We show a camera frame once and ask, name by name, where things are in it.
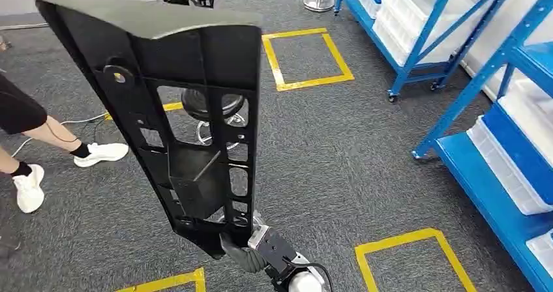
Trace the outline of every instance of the stanchion base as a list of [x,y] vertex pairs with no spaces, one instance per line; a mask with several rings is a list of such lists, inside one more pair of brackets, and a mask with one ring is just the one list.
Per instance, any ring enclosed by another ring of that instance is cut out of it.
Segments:
[[334,7],[334,0],[303,0],[303,5],[313,12],[326,12]]

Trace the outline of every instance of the white sneaker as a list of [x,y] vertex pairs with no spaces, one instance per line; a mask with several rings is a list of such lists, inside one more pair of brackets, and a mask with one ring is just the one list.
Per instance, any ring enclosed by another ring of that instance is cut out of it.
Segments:
[[88,144],[90,155],[85,158],[75,156],[73,161],[79,167],[90,167],[103,160],[114,162],[122,159],[128,153],[128,145],[120,143],[111,143],[98,145],[97,143]]
[[29,165],[32,172],[28,176],[15,176],[14,184],[18,189],[18,206],[25,213],[34,212],[44,201],[44,192],[40,182],[44,178],[44,169],[39,165]]

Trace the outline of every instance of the black sock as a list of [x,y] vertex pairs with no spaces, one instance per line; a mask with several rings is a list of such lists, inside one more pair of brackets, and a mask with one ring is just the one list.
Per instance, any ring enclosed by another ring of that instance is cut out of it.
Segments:
[[15,176],[28,176],[32,172],[33,172],[33,170],[29,167],[29,165],[27,165],[27,163],[19,162],[19,167],[17,168],[17,170],[14,171],[13,173],[11,173],[10,175],[12,175],[12,177],[15,177]]
[[90,152],[88,151],[88,145],[84,142],[81,143],[81,146],[78,147],[75,151],[72,151],[70,153],[71,155],[74,155],[80,158],[85,158],[90,155]]

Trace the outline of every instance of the shelf caster wheel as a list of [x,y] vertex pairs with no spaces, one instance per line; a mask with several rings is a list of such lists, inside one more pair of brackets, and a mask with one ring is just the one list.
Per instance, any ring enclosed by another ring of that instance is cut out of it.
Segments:
[[432,85],[430,86],[431,91],[436,91],[436,90],[439,90],[441,88],[443,88],[443,86],[438,85],[437,82],[433,82]]

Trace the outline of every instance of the person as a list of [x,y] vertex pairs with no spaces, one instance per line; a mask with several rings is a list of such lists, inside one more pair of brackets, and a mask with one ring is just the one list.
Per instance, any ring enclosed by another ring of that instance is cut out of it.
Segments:
[[[116,161],[128,153],[121,143],[98,145],[79,140],[30,96],[19,90],[0,73],[0,128],[8,134],[24,134],[55,145],[73,155],[79,167],[90,167],[101,161]],[[0,172],[12,176],[17,188],[17,204],[24,213],[37,210],[44,201],[40,182],[44,169],[11,157],[0,147]]]

